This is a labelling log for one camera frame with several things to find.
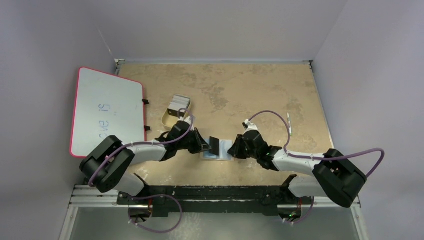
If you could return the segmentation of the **blue credit card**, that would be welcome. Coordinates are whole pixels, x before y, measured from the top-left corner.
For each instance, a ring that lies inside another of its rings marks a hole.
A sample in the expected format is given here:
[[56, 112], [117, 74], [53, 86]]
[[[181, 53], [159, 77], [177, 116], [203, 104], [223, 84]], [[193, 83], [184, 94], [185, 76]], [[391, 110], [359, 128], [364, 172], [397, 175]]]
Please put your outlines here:
[[233, 145], [233, 142], [231, 140], [221, 139], [219, 143], [217, 140], [212, 140], [212, 143], [210, 143], [210, 140], [208, 139], [206, 142], [210, 145], [211, 149], [201, 153], [200, 157], [202, 159], [211, 161], [234, 160], [233, 157], [228, 153], [228, 151]]

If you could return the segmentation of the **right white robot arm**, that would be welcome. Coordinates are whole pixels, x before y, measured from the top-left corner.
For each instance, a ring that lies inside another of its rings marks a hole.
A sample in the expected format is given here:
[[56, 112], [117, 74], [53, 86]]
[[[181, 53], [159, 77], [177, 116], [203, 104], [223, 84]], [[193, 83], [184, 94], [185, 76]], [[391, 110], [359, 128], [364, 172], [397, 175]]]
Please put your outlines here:
[[294, 178], [280, 191], [282, 200], [288, 204], [302, 197], [327, 197], [349, 208], [367, 182], [366, 175], [349, 159], [332, 160], [342, 156], [336, 149], [318, 153], [318, 159], [307, 153], [293, 157], [282, 147], [269, 145], [257, 130], [237, 135], [227, 152], [236, 159], [255, 159], [266, 170], [294, 172]]

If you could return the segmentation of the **beige leather card holder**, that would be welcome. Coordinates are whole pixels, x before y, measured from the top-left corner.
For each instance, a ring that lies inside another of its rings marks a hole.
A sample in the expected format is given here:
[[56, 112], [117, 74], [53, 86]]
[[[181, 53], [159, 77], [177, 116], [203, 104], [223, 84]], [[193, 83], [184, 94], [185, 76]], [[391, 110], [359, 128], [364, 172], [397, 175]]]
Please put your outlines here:
[[227, 161], [227, 162], [232, 162], [234, 161], [234, 158], [228, 154], [228, 150], [231, 148], [231, 146], [233, 145], [233, 141], [232, 140], [227, 140], [227, 139], [220, 139], [220, 153], [219, 156], [216, 155], [212, 155], [210, 154], [209, 151], [205, 151], [205, 152], [201, 152], [199, 154], [199, 157], [203, 160], [208, 160], [208, 161]]

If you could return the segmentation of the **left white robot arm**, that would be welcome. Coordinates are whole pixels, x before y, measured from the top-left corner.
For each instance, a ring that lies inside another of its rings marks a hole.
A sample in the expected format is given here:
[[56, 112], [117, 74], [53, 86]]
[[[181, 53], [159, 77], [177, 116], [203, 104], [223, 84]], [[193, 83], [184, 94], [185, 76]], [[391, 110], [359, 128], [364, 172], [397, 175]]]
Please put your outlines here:
[[149, 199], [147, 184], [135, 173], [128, 173], [128, 168], [144, 162], [167, 161], [181, 150], [190, 154], [211, 150], [190, 118], [180, 119], [170, 131], [152, 141], [123, 144], [115, 135], [110, 135], [82, 160], [79, 169], [88, 178], [90, 187], [101, 193], [124, 192], [142, 205]]

